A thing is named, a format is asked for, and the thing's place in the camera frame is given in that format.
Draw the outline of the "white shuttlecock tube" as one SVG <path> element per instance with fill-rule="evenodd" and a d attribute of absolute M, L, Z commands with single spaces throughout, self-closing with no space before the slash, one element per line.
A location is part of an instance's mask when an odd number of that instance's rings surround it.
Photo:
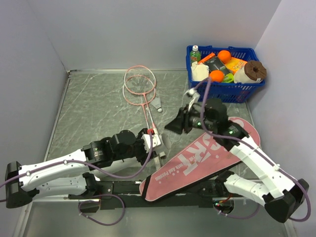
<path fill-rule="evenodd" d="M 161 144 L 155 148 L 155 151 L 160 159 L 165 159 L 167 157 L 167 152 L 171 148 L 171 142 L 167 134 L 162 134 L 159 136 Z"/>

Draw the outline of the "white shuttlecock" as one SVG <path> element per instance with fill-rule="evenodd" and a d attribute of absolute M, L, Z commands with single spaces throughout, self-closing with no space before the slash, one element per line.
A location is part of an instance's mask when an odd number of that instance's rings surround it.
<path fill-rule="evenodd" d="M 151 101 L 151 105 L 152 105 L 154 108 L 156 108 L 159 113 L 161 113 L 161 112 L 163 111 L 163 109 L 162 109 L 162 107 L 161 107 L 161 100 L 160 100 L 159 97 L 156 96 L 155 99 L 153 99 L 153 100 Z"/>

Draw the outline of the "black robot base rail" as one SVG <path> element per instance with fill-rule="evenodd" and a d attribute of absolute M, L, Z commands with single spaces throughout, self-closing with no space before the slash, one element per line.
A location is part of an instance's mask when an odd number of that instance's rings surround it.
<path fill-rule="evenodd" d="M 142 199 L 139 193 L 139 181 L 99 181 L 98 190 L 88 196 L 68 195 L 70 200 L 90 199 L 100 194 L 117 195 L 120 197 L 125 207 L 180 207 L 180 206 L 198 206 L 200 208 L 212 208 L 213 204 L 226 199 L 230 195 L 223 188 L 216 188 L 214 180 L 199 181 L 178 191 L 174 191 L 166 196 L 148 202 Z"/>

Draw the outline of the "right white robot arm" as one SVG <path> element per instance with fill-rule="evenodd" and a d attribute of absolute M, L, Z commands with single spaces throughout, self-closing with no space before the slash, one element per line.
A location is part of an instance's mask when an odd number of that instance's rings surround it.
<path fill-rule="evenodd" d="M 256 183 L 225 171 L 216 179 L 218 195 L 226 197 L 233 193 L 251 199 L 280 223 L 289 220 L 303 202 L 311 204 L 307 194 L 309 184 L 289 175 L 264 154 L 249 133 L 228 118 L 227 107 L 220 99 L 211 98 L 181 107 L 164 128 L 177 134 L 189 133 L 193 128 L 205 130 L 260 179 Z"/>

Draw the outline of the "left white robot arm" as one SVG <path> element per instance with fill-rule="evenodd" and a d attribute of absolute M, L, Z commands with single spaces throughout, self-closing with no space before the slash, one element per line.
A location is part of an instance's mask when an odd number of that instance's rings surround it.
<path fill-rule="evenodd" d="M 2 185 L 6 208 L 22 207 L 36 198 L 61 194 L 93 198 L 98 185 L 90 171 L 110 176 L 104 169 L 127 158 L 135 158 L 145 167 L 161 146 L 161 137 L 152 129 L 144 128 L 138 135 L 122 130 L 53 160 L 31 165 L 13 161 L 7 165 Z"/>

